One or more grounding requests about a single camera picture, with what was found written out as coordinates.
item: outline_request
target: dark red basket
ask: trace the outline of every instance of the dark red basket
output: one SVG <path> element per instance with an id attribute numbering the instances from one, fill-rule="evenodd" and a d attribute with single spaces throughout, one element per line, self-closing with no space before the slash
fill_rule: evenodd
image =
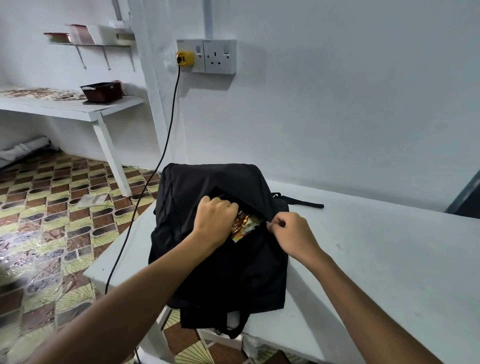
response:
<path id="1" fill-rule="evenodd" d="M 87 100 L 95 104 L 107 104 L 112 101 L 120 100 L 123 97 L 120 82 L 100 82 L 80 86 Z"/>

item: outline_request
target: left hand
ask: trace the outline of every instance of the left hand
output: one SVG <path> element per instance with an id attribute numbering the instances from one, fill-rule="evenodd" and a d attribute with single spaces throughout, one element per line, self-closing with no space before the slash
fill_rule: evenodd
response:
<path id="1" fill-rule="evenodd" d="M 198 205 L 192 234 L 211 244 L 213 249 L 222 245 L 230 235 L 233 221 L 238 214 L 239 206 L 228 200 L 215 197 L 212 200 L 204 196 Z"/>

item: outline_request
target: hand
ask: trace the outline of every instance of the hand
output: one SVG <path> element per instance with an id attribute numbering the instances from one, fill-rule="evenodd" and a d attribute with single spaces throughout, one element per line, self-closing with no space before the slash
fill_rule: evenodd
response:
<path id="1" fill-rule="evenodd" d="M 308 222 L 296 212 L 279 212 L 267 225 L 280 247 L 308 268 L 312 259 L 326 253 L 318 246 Z"/>
<path id="2" fill-rule="evenodd" d="M 236 203 L 231 204 L 230 201 L 222 201 L 218 197 L 210 200 L 208 196 L 204 196 L 198 204 L 192 234 L 216 249 L 232 232 L 238 211 L 239 206 Z"/>

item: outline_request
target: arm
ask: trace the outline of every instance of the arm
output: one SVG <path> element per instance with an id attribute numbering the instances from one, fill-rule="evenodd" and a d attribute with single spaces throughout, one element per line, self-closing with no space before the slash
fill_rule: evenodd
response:
<path id="1" fill-rule="evenodd" d="M 441 364 L 319 247 L 306 219 L 280 212 L 267 227 L 282 249 L 318 279 L 368 364 Z"/>
<path id="2" fill-rule="evenodd" d="M 192 233 L 58 332 L 31 364 L 121 363 L 190 272 L 228 237 L 237 204 L 205 196 Z"/>

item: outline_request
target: white countertop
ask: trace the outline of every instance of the white countertop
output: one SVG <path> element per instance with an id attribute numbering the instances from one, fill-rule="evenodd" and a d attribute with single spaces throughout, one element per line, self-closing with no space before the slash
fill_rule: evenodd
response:
<path id="1" fill-rule="evenodd" d="M 480 357 L 480 220 L 267 181 L 272 192 L 325 204 L 290 206 L 322 248 L 393 319 L 445 363 Z M 134 223 L 111 280 L 116 286 L 147 264 L 153 205 Z M 85 274 L 105 282 L 125 239 Z M 254 314 L 244 332 L 300 356 L 362 363 L 320 284 L 297 261 L 288 266 L 285 308 Z"/>
<path id="2" fill-rule="evenodd" d="M 28 96 L 0 96 L 0 110 L 56 116 L 60 118 L 82 121 L 96 121 L 97 117 L 95 112 L 97 111 L 101 111 L 102 115 L 105 116 L 138 104 L 142 104 L 143 102 L 143 98 L 138 96 L 124 96 L 122 99 L 109 105 L 84 105 L 83 100 L 55 101 L 43 100 Z"/>

